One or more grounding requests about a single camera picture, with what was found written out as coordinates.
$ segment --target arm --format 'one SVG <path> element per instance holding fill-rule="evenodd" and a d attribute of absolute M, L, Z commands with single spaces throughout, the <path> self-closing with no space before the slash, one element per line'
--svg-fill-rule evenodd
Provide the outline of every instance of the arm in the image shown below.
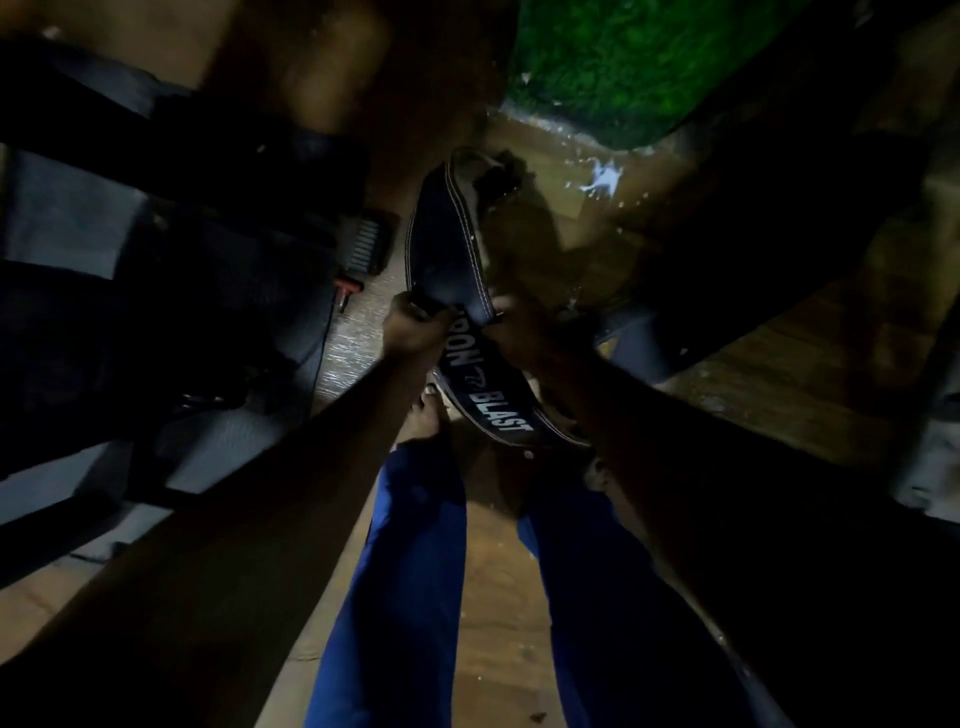
<path fill-rule="evenodd" d="M 960 646 L 954 545 L 879 486 L 567 351 L 529 306 L 499 303 L 487 335 L 574 413 L 658 551 L 787 714 L 919 724 L 918 696 L 956 675 L 943 667 Z"/>
<path fill-rule="evenodd" d="M 72 714 L 119 695 L 171 725 L 253 725 L 451 321 L 420 323 L 398 297 L 352 389 L 111 562 L 4 679 L 69 675 Z"/>

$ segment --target fist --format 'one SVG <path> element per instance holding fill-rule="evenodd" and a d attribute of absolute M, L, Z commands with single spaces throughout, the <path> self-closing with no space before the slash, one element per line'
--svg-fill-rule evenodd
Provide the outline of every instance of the fist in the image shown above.
<path fill-rule="evenodd" d="M 445 309 L 432 319 L 423 320 L 410 305 L 409 293 L 394 296 L 390 313 L 383 322 L 384 358 L 424 356 L 432 361 L 440 359 L 453 319 L 453 311 Z"/>

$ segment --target bare foot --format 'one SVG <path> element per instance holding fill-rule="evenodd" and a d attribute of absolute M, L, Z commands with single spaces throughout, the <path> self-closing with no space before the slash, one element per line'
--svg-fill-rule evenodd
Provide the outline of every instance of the bare foot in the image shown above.
<path fill-rule="evenodd" d="M 400 445 L 410 440 L 429 440 L 439 435 L 449 422 L 444 398 L 437 385 L 430 382 L 410 408 L 410 414 L 396 436 L 396 443 Z"/>

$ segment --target black strap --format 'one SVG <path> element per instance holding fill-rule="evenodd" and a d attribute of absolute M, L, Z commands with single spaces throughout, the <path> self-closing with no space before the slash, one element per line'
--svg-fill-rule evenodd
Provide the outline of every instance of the black strap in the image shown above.
<path fill-rule="evenodd" d="M 477 210 L 458 180 L 458 165 L 478 156 L 462 150 L 431 172 L 407 230 L 407 285 L 461 315 L 446 340 L 436 375 L 464 417 L 493 439 L 519 447 L 583 446 L 554 425 L 523 373 L 481 333 L 496 313 L 484 280 Z"/>

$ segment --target blue pants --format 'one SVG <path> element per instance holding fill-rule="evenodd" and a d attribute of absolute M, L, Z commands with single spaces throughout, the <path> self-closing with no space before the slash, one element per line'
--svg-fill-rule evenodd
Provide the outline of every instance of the blue pants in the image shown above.
<path fill-rule="evenodd" d="M 723 650 L 576 471 L 534 484 L 520 540 L 540 561 L 569 728 L 753 726 Z M 467 552 L 443 437 L 387 459 L 367 543 L 305 726 L 448 727 Z"/>

